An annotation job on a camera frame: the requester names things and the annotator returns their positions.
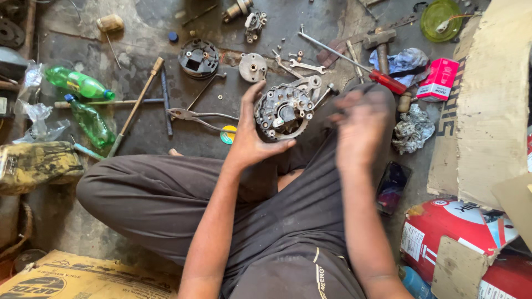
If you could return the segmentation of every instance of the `man's arm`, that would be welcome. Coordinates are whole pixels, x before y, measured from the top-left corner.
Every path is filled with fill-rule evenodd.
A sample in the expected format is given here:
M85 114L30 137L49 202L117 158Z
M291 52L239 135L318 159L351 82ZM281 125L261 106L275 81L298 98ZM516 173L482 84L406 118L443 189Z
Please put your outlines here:
M294 140L262 142L255 129L253 102L260 98L265 81L249 88L242 97L235 142L220 171L211 199L188 249L178 298L218 298L231 247L240 175L249 166L282 153Z
M401 283L375 207L372 164L386 126L384 94L351 92L337 102L337 165L342 180L344 227L351 265L370 299L412 298Z

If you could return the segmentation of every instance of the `alternator end housing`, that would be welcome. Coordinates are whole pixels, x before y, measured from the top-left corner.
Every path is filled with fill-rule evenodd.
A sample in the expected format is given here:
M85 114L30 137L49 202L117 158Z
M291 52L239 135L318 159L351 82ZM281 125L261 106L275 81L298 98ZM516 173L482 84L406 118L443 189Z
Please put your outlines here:
M321 78L311 76L266 91L255 103L255 120L272 140L291 139L305 130L314 115Z

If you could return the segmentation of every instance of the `concrete floor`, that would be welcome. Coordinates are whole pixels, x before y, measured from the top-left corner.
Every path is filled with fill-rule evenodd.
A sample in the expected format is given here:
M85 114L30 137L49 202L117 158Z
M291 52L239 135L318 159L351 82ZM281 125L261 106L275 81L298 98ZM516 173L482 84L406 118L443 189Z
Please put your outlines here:
M488 0L477 0L487 6ZM186 40L189 31L197 30L199 37L209 39L223 51L227 51L226 64L219 72L227 72L224 81L217 81L203 95L195 107L198 112L222 112L237 115L240 95L249 84L239 77L238 65L232 63L232 57L239 52L259 53L268 59L268 86L282 82L291 82L293 77L280 71L274 64L271 49L282 45L281 55L288 60L288 52L299 49L305 51L307 63L317 64L315 55L319 51L297 36L301 23L306 33L318 40L328 42L337 37L348 37L354 33L367 31L375 26L363 7L356 0L308 1L255 0L257 9L266 10L268 23L259 40L249 45L244 41L244 19L238 19L229 25L221 23L219 17L222 8L228 7L233 0L224 1L171 1L171 0L116 0L102 3L96 0L74 0L79 7L83 24L77 26L78 19L71 4L67 1L56 2L41 10L39 16L39 59L45 63L62 63L85 74L98 78L104 85L117 93L117 99L136 99L157 56L166 59L167 78L170 86L171 106L186 107L205 84L204 81L191 80L183 75L177 63L177 54ZM378 15L379 24L395 21L412 12L418 0L387 0L373 6ZM219 7L201 17L186 28L181 23L203 9L218 3ZM124 18L126 30L111 35L114 50L122 62L118 69L109 45L94 25L100 16L117 13ZM168 31L176 30L181 37L178 45L168 43ZM397 29L397 39L389 47L391 54L404 48L417 47L431 59L452 57L455 44L434 44L426 40L419 30L419 22ZM360 60L364 64L369 52L355 45ZM354 69L345 62L338 61L333 70L324 75L324 82L333 82L336 86L345 86L353 79ZM47 105L61 99L64 91L51 86L43 87L41 101ZM223 101L217 99L223 95ZM147 97L161 97L160 80L156 79ZM420 102L423 110L429 112L431 120L439 120L440 104ZM105 115L109 127L117 131L121 128L131 107L108 107L100 109ZM69 110L55 110L50 119L70 118ZM161 105L144 105L132 123L127 138L122 143L119 155L130 154L166 154L170 148L176 148L185 155L214 157L223 159L229 146L221 142L219 133L200 124L177 121L173 124L174 136L166 135L164 114ZM77 142L88 146L89 142L74 122L60 139L70 140L72 133ZM428 139L423 149L413 154L397 155L392 151L390 160L397 161L413 169L410 183L395 215L383 218L386 232L392 244L396 260L400 260L399 243L401 239L404 211L413 204L434 198L426 193L427 173L430 166L434 137ZM86 157L89 167L94 163ZM151 253L141 246L130 243L98 220L89 215L77 202L72 186L41 186L27 196L35 214L35 228L31 246L44 250L63 250L75 254L102 259L120 259L128 265L138 265L157 271L179 273L180 267Z

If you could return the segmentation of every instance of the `green plastic bottle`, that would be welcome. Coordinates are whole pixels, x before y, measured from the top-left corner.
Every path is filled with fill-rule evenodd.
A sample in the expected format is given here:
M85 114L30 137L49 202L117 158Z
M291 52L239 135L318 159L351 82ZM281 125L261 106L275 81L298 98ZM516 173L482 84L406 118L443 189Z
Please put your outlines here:
M114 143L115 135L107 128L107 125L94 107L79 102L78 98L73 94L65 95L65 100L70 103L74 118L89 136L94 146L103 148Z
M96 79L82 73L71 71L60 65L46 70L46 80L55 86L67 88L80 93L88 98L114 99L115 94L109 89L105 89L103 84Z

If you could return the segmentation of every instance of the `dirty yellow container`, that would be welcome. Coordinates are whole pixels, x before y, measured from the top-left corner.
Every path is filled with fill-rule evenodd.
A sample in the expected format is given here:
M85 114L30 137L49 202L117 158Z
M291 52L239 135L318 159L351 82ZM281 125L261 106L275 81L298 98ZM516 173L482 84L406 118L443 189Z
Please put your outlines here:
M0 195L19 195L40 184L67 184L84 173L70 142L0 146Z

